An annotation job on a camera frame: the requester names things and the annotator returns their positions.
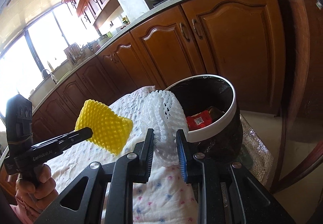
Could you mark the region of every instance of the bottle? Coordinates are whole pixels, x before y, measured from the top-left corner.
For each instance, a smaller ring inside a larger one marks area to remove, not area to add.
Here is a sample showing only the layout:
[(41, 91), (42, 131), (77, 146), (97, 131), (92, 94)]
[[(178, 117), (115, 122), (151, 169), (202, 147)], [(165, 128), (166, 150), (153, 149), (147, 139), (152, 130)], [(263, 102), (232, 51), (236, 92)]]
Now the bottle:
[(47, 61), (47, 64), (48, 64), (48, 66), (49, 66), (49, 68), (50, 68), (51, 72), (54, 72), (54, 68), (52, 67), (52, 65), (50, 64), (50, 62), (49, 62), (49, 61)]

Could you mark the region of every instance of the screw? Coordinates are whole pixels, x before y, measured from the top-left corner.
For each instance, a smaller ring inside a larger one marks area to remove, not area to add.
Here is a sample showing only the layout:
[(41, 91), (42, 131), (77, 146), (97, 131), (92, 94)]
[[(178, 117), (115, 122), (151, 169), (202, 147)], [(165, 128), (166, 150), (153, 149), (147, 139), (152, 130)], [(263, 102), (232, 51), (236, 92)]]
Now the screw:
[(203, 159), (203, 158), (205, 158), (205, 155), (203, 154), (203, 153), (195, 153), (194, 154), (194, 156), (196, 157), (196, 158), (198, 158), (198, 159)]
[(129, 153), (128, 155), (127, 155), (127, 158), (128, 159), (134, 159), (134, 158), (136, 158), (137, 157), (137, 154), (136, 153)]
[(232, 163), (232, 166), (235, 168), (235, 169), (241, 169), (242, 165), (240, 162), (233, 162)]
[(91, 169), (97, 169), (100, 166), (100, 164), (98, 162), (92, 162), (90, 164), (90, 168)]

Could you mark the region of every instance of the stove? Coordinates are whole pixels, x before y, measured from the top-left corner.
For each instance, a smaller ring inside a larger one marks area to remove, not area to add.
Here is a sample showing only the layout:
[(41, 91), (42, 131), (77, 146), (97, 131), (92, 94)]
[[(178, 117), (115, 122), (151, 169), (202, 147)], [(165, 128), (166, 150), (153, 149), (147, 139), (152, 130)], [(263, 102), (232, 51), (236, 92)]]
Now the stove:
[(159, 6), (160, 4), (162, 4), (162, 3), (166, 2), (166, 1), (168, 1), (168, 0), (163, 0), (161, 2), (157, 2), (157, 3), (153, 4), (153, 6), (157, 7), (157, 6)]

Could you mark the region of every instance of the cabinet handle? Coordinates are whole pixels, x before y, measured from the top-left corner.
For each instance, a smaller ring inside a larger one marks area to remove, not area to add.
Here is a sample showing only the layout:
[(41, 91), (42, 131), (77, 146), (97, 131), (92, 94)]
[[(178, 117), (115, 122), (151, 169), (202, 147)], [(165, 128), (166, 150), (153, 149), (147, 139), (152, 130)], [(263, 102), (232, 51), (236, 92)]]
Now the cabinet handle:
[(119, 60), (115, 57), (115, 54), (113, 53), (113, 59), (114, 59), (114, 61), (115, 61), (115, 63), (119, 63)]
[(63, 99), (67, 102), (67, 98), (64, 94), (62, 94)]
[(58, 98), (58, 100), (60, 101), (60, 103), (61, 103), (62, 105), (65, 105), (65, 103), (64, 103), (64, 101), (63, 101), (63, 100), (61, 100), (60, 98)]
[(192, 19), (192, 23), (193, 23), (193, 29), (194, 29), (194, 32), (196, 33), (196, 35), (197, 35), (197, 37), (199, 38), (199, 39), (203, 39), (203, 37), (201, 36), (201, 35), (199, 35), (199, 32), (197, 31), (197, 29), (196, 29), (196, 26), (195, 26), (195, 23), (196, 23), (197, 21), (195, 20), (195, 19)]
[(182, 22), (180, 22), (180, 31), (181, 31), (183, 37), (186, 39), (186, 41), (190, 42), (191, 40), (189, 38), (187, 38), (185, 33), (184, 33), (183, 26), (184, 26), (184, 24)]
[(71, 4), (72, 4), (72, 7), (76, 9), (76, 6), (75, 6), (76, 3), (73, 0), (71, 1)]
[(111, 60), (113, 63), (116, 63), (116, 62), (113, 60), (113, 56), (112, 56), (112, 55), (110, 55), (110, 60)]

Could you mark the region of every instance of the window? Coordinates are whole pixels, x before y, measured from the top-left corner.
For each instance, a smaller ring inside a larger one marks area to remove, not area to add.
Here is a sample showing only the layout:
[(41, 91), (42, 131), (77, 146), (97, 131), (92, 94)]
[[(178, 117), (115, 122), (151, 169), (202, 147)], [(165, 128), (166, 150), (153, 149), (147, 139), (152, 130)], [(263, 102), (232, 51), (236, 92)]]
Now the window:
[(1, 119), (0, 119), (0, 131), (5, 131), (5, 125), (3, 124)]
[[(0, 115), (5, 116), (8, 99), (17, 93), (25, 98), (30, 96), (31, 90), (43, 80), (42, 66), (50, 70), (50, 63), (56, 69), (67, 59), (64, 49), (69, 45), (76, 42), (81, 47), (98, 38), (95, 28), (86, 29), (66, 4), (56, 7), (28, 27), (28, 32), (16, 40), (0, 59)], [(35, 54), (41, 64), (36, 64)]]
[(28, 28), (30, 39), (43, 66), (50, 70), (47, 62), (56, 69), (66, 59), (64, 49), (68, 47), (52, 13), (49, 13)]
[(91, 26), (86, 29), (82, 20), (72, 15), (66, 4), (56, 7), (53, 12), (70, 45), (77, 43), (82, 47), (99, 38), (95, 28)]
[(43, 78), (25, 36), (19, 38), (0, 59), (0, 112), (5, 116), (7, 100), (20, 93), (25, 98)]

